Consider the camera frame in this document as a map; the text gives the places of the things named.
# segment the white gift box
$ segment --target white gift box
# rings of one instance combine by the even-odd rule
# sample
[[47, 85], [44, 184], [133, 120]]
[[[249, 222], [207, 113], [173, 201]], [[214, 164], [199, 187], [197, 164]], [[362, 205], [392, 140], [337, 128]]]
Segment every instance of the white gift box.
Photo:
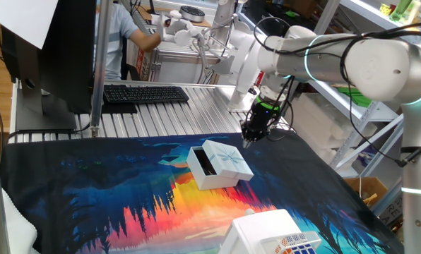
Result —
[[187, 157], [200, 190], [236, 186], [249, 181], [253, 172], [236, 147], [206, 140], [202, 147], [191, 147]]

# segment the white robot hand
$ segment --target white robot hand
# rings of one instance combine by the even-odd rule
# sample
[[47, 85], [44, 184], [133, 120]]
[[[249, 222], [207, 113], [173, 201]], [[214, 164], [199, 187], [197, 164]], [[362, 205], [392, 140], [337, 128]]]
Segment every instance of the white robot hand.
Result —
[[199, 31], [188, 20], [181, 19], [179, 11], [170, 11], [170, 17], [161, 13], [153, 16], [153, 24], [157, 25], [162, 41], [174, 42], [179, 46], [187, 46], [192, 37], [198, 36]]

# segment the metal table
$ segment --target metal table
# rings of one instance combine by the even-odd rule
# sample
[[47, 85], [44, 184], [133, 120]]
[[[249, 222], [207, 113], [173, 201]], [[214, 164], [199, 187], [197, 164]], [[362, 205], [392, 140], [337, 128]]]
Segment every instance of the metal table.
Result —
[[[184, 88], [190, 97], [188, 102], [140, 104], [137, 114], [103, 114], [100, 122], [100, 137], [135, 138], [165, 135], [197, 135], [210, 133], [239, 133], [240, 120], [246, 114], [230, 113], [214, 93], [215, 87], [234, 89], [231, 85], [195, 85], [172, 83], [148, 83], [140, 81], [106, 80], [105, 84], [131, 86], [174, 85]], [[16, 130], [17, 85], [13, 86], [10, 133]], [[77, 129], [90, 122], [88, 114], [76, 115]], [[90, 129], [73, 135], [46, 133], [20, 134], [10, 143], [40, 142], [90, 138]]]

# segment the white device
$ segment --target white device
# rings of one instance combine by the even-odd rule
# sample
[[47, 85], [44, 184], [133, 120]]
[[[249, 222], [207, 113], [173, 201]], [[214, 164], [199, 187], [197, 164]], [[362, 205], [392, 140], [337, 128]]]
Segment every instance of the white device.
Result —
[[320, 242], [316, 232], [302, 233], [284, 209], [260, 213], [248, 209], [245, 216], [232, 220], [218, 254], [293, 253], [292, 248], [301, 250], [305, 245], [316, 250]]
[[157, 25], [162, 41], [174, 42], [179, 46], [187, 46], [192, 37], [200, 35], [200, 32], [191, 22], [182, 19], [181, 13], [176, 10], [170, 11], [169, 17], [165, 16], [164, 13], [153, 16], [152, 22]]

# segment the robotic arm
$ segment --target robotic arm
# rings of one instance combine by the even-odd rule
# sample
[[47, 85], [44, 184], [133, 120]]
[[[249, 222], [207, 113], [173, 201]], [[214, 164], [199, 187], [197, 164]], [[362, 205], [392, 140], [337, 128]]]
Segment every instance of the robotic arm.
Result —
[[169, 17], [160, 13], [159, 16], [153, 16], [152, 22], [157, 25], [162, 41], [187, 46], [192, 37], [202, 37], [203, 40], [203, 35], [190, 21], [182, 19], [179, 11], [170, 11]]
[[[275, 51], [293, 52], [320, 42], [352, 35], [322, 35], [301, 27], [291, 27], [282, 37], [269, 37], [266, 46]], [[341, 75], [340, 58], [345, 58], [347, 77], [360, 92], [376, 101], [400, 102], [404, 114], [402, 156], [421, 150], [421, 47], [398, 40], [342, 40], [297, 54], [279, 54], [261, 49], [260, 69], [266, 72], [267, 84], [251, 107], [251, 116], [242, 122], [244, 144], [248, 146], [265, 135], [277, 121], [279, 105], [286, 100], [283, 77], [299, 80], [322, 80], [346, 83]], [[421, 154], [407, 161], [403, 168], [403, 216], [405, 253], [421, 253]]]

